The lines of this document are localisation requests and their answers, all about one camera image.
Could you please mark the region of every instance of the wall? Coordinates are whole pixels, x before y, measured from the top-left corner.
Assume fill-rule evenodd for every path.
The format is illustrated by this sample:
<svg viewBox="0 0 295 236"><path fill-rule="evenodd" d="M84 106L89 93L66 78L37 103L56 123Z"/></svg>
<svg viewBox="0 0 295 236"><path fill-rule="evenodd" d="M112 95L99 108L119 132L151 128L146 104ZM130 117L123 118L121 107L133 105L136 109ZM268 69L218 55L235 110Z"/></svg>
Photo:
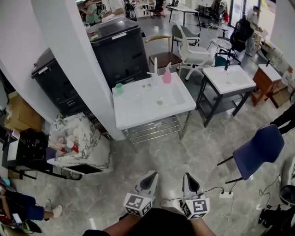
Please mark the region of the wall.
<svg viewBox="0 0 295 236"><path fill-rule="evenodd" d="M277 1L271 42L283 52L283 58L295 68L295 9L288 0Z"/></svg>
<svg viewBox="0 0 295 236"><path fill-rule="evenodd" d="M59 113L39 84L33 64L48 48L30 0L0 0L0 69L20 95L48 122Z"/></svg>
<svg viewBox="0 0 295 236"><path fill-rule="evenodd" d="M60 67L91 112L115 140L112 93L97 62L75 1L31 0L37 21Z"/></svg>

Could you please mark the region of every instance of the white sneaker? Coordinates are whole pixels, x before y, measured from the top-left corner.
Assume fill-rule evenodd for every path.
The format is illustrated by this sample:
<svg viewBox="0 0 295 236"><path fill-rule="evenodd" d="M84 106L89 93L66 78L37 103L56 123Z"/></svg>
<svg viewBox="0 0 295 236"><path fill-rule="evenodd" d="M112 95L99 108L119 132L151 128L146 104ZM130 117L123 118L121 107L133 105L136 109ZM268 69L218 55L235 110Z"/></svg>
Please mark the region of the white sneaker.
<svg viewBox="0 0 295 236"><path fill-rule="evenodd" d="M59 217L61 213L63 212L63 206L59 204L56 208L52 210L52 212L53 212L53 218Z"/></svg>

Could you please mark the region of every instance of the white countertop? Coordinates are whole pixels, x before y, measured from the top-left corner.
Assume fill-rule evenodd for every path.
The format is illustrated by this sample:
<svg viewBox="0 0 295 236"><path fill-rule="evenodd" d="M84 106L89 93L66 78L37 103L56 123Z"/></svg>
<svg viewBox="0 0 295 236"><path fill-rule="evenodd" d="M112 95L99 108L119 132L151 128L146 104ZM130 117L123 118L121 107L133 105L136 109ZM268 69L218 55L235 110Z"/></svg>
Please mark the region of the white countertop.
<svg viewBox="0 0 295 236"><path fill-rule="evenodd" d="M199 13L194 9L190 9L188 7L179 7L179 6L170 6L171 9L178 10L180 12L191 12L191 13Z"/></svg>
<svg viewBox="0 0 295 236"><path fill-rule="evenodd" d="M112 88L119 130L146 124L182 112L191 111L196 104L177 73L166 84L162 76L123 85L123 93Z"/></svg>
<svg viewBox="0 0 295 236"><path fill-rule="evenodd" d="M271 65L266 66L266 64L260 64L258 67L269 77L271 81L274 82L282 79L279 73Z"/></svg>
<svg viewBox="0 0 295 236"><path fill-rule="evenodd" d="M204 68L203 73L212 82L220 94L231 93L256 86L253 79L239 65Z"/></svg>

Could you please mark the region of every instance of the person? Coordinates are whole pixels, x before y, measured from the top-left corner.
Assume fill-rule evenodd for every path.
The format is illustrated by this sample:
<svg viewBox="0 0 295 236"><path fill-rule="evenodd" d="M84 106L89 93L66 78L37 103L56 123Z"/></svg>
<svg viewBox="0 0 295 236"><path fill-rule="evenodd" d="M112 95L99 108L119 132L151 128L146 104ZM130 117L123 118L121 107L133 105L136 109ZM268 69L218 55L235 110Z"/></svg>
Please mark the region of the person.
<svg viewBox="0 0 295 236"><path fill-rule="evenodd" d="M275 124L277 127L280 127L289 121L287 125L279 128L281 134L285 134L291 129L295 128L295 91L293 91L290 96L290 102L292 105L289 107L289 109L270 123Z"/></svg>
<svg viewBox="0 0 295 236"><path fill-rule="evenodd" d="M250 22L250 26L252 29L262 31L261 27L258 25L259 12L260 12L260 8L258 6L253 6L253 8L248 11L246 20ZM252 34L246 42L245 54L247 54L248 56L252 56L251 51L252 51L253 45L254 45L254 38Z"/></svg>
<svg viewBox="0 0 295 236"><path fill-rule="evenodd" d="M57 218L62 213L63 208L61 205L58 205L52 211L45 211L43 207L36 206L35 198L6 190L2 184L0 186L0 221L5 224L21 223L27 219L43 220Z"/></svg>
<svg viewBox="0 0 295 236"><path fill-rule="evenodd" d="M84 3L84 8L87 8L87 10L81 9L81 11L86 14L86 23L89 23L90 26L92 26L100 22L100 18L97 15L97 6L95 3L93 3L93 1L86 0Z"/></svg>
<svg viewBox="0 0 295 236"><path fill-rule="evenodd" d="M150 209L144 217L124 215L103 231L87 230L83 236L215 236L202 219L187 220L182 214L161 208Z"/></svg>

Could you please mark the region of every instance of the power strip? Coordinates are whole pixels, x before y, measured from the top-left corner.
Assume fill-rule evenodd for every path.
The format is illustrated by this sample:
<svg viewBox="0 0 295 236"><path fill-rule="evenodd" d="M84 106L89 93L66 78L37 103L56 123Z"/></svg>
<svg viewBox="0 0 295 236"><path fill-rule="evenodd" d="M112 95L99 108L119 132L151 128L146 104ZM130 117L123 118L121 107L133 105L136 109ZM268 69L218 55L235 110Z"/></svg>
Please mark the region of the power strip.
<svg viewBox="0 0 295 236"><path fill-rule="evenodd" d="M224 192L222 193L222 191L219 194L220 198L232 198L234 196L234 192L231 192L231 194L229 192Z"/></svg>

